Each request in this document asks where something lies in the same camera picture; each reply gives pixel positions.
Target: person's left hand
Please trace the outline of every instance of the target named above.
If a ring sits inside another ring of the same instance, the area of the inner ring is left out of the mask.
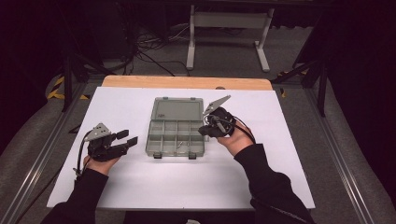
[[[95,161],[94,159],[90,159],[90,156],[86,156],[84,158],[84,164],[88,161],[86,168],[97,171],[103,175],[108,175],[111,167],[120,159],[120,157],[110,160],[110,161]]]

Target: white metal frame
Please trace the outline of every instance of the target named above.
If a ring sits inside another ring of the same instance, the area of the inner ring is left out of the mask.
[[[194,67],[195,55],[195,27],[232,27],[232,28],[252,28],[262,29],[262,38],[255,41],[257,54],[262,65],[262,71],[269,72],[270,67],[262,47],[273,18],[274,9],[268,13],[224,13],[224,12],[195,12],[195,6],[191,6],[190,16],[190,44],[187,54],[187,68]]]

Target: white paper sheet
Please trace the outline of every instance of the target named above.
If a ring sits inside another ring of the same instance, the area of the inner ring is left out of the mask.
[[[232,97],[223,107],[244,121],[263,143],[271,168],[286,174],[293,191],[307,208],[314,208],[304,171],[274,91],[181,90],[109,88],[96,90],[64,164],[48,207],[65,202],[74,187],[78,150],[84,134],[103,122],[113,132],[129,130],[138,136],[110,171],[110,178],[98,207],[106,209],[251,209],[248,180],[242,166],[216,139],[205,142],[205,155],[197,160],[186,157],[148,157],[145,148],[155,97],[197,97],[204,107],[225,95]],[[126,142],[116,140],[113,146]],[[88,143],[83,155],[87,154]]]

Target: floor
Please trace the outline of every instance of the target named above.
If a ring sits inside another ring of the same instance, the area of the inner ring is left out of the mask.
[[[252,45],[260,32],[243,30],[238,31],[236,35],[230,35],[221,29],[201,30],[196,36],[195,65],[190,71],[190,76],[273,79],[279,72],[291,69],[310,32],[310,28],[298,27],[271,29],[264,45],[271,72],[264,73]],[[181,35],[177,42],[146,53],[157,62],[184,63],[187,48],[188,40],[185,35]],[[106,66],[115,63],[120,62],[106,61]],[[161,65],[176,76],[187,76],[187,71],[181,63]],[[134,58],[134,65],[129,64],[125,71],[126,74],[132,75],[169,76],[156,63],[146,63],[137,58]],[[122,74],[123,69],[115,73]],[[47,93],[56,79],[57,77],[49,83]],[[389,196],[361,154],[332,93],[331,84],[326,94],[326,118],[322,118],[313,105],[317,88],[304,90],[299,85],[299,79],[300,77],[294,77],[282,85],[274,85],[274,89],[316,204],[316,208],[311,211],[314,220],[322,224],[396,223],[396,212]],[[85,95],[94,95],[102,80],[101,76],[91,76],[87,84],[75,83],[75,94],[78,95],[78,91],[81,91]],[[39,223],[50,210],[46,203],[54,184],[53,181],[49,181],[67,157],[76,136],[69,131],[83,121],[90,99],[76,100],[67,113],[61,112],[63,103],[62,99],[49,99],[15,135],[0,158],[0,217],[3,218],[1,223],[14,223],[7,222],[6,218],[15,221],[47,183],[49,187],[24,214],[20,223]],[[62,129],[54,130],[60,123],[63,124]],[[32,167],[37,167],[36,159],[42,155],[43,148],[45,153],[48,153],[48,159],[42,161],[42,170],[35,172],[35,176],[29,179],[31,187],[23,192],[22,197],[18,192],[21,191],[21,186]],[[346,166],[339,165],[340,160]],[[351,181],[357,186],[360,195],[353,195],[354,191],[351,192],[348,188]],[[361,198],[361,201],[356,203],[353,196]],[[97,211],[96,215],[97,223],[122,223],[124,212]]]

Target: black sleeve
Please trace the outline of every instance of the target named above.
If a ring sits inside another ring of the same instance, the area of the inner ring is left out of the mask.
[[[85,170],[67,202],[56,204],[41,223],[95,223],[96,205],[107,180],[107,175],[91,169]]]
[[[293,193],[290,179],[268,166],[262,144],[246,147],[234,158],[247,174],[251,204],[256,209],[255,223],[314,223],[303,202]]]

